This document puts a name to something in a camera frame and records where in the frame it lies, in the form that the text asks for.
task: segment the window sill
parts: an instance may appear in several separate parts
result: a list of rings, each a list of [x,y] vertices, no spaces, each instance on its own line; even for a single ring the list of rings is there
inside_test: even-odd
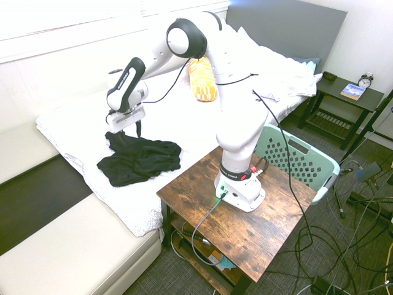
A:
[[[228,6],[229,1],[223,1],[180,11],[222,12]],[[137,20],[130,17],[112,18],[0,41],[0,63],[146,30],[155,17],[151,15]]]

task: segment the laundry basket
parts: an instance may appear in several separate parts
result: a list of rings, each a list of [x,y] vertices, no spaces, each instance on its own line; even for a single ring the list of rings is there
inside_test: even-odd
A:
[[[320,201],[334,183],[340,166],[328,155],[284,131],[289,147],[291,176],[314,189],[317,194],[312,205]],[[265,124],[255,153],[288,173],[287,148],[279,128]]]

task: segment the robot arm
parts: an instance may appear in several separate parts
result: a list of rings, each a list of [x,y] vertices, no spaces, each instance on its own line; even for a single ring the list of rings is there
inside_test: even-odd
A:
[[[252,154],[267,118],[267,110],[256,116],[255,98],[248,80],[250,73],[242,72],[228,49],[219,18],[202,13],[190,18],[178,18],[169,25],[166,34],[153,51],[133,58],[107,93],[113,114],[109,115],[109,131],[116,133],[145,116],[142,101],[148,95],[143,79],[161,68],[175,55],[182,58],[206,56],[212,66],[220,96],[221,118],[217,141],[224,153],[220,173],[215,180],[216,195],[225,187],[225,201],[252,211],[263,200],[260,182],[250,168]]]

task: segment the patterned pillow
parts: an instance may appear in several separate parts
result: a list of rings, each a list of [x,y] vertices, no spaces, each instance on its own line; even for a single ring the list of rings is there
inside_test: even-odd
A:
[[[219,92],[213,70],[206,57],[199,60],[191,59],[189,73],[191,91],[197,100],[213,101],[217,98]]]

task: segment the gray headboard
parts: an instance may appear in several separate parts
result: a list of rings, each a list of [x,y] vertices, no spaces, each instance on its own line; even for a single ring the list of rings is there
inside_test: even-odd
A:
[[[346,14],[298,0],[231,0],[227,23],[285,57],[320,57],[320,73]]]

